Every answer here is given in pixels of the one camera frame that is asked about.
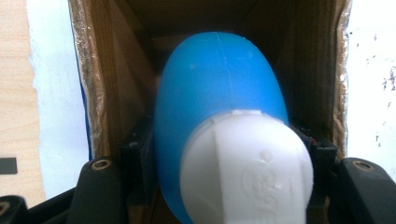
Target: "wooden surface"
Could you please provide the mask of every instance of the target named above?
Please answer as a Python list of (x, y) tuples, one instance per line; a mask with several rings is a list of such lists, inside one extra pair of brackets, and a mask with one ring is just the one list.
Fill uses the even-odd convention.
[(21, 195), (33, 206), (44, 201), (44, 190), (26, 2), (0, 1), (0, 24), (0, 158), (18, 164), (17, 175), (0, 175), (0, 196)]

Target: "brown cardboard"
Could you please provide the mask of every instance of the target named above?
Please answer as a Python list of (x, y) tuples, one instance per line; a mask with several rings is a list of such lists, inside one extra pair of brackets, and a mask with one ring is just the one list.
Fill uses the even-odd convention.
[[(337, 138), (345, 138), (340, 134), (344, 124), (334, 123), (341, 119), (333, 113), (343, 117), (345, 110), (336, 79), (337, 46), (342, 44), (337, 26), (345, 1), (84, 1), (83, 12), (91, 13), (86, 20), (90, 48), (97, 51), (92, 61), (99, 64), (106, 94), (109, 147), (117, 147), (126, 134), (125, 120), (132, 125), (152, 111), (156, 83), (173, 48), (189, 35), (214, 30), (255, 44), (276, 73), (290, 118), (327, 138), (336, 132), (334, 141), (342, 144)], [(128, 82), (129, 90), (123, 85)], [(341, 111), (334, 111), (334, 102)]]
[(333, 107), (333, 131), (332, 140), (338, 146), (337, 158), (340, 160), (346, 156), (347, 150), (347, 64), (348, 41), (346, 28), (349, 20), (352, 0), (346, 0), (337, 4), (339, 20), (337, 24), (336, 39), (336, 63)]
[(87, 103), (92, 155), (109, 155), (105, 87), (92, 27), (91, 1), (70, 1), (81, 86)]

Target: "blue plastic bottle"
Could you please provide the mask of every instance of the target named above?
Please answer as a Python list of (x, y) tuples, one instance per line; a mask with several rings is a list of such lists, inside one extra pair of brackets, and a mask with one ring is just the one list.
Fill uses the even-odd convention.
[(191, 223), (179, 185), (186, 141), (205, 119), (235, 109), (260, 110), (289, 123), (274, 72), (251, 42), (216, 32), (183, 41), (164, 68), (155, 111), (159, 182), (182, 223)]

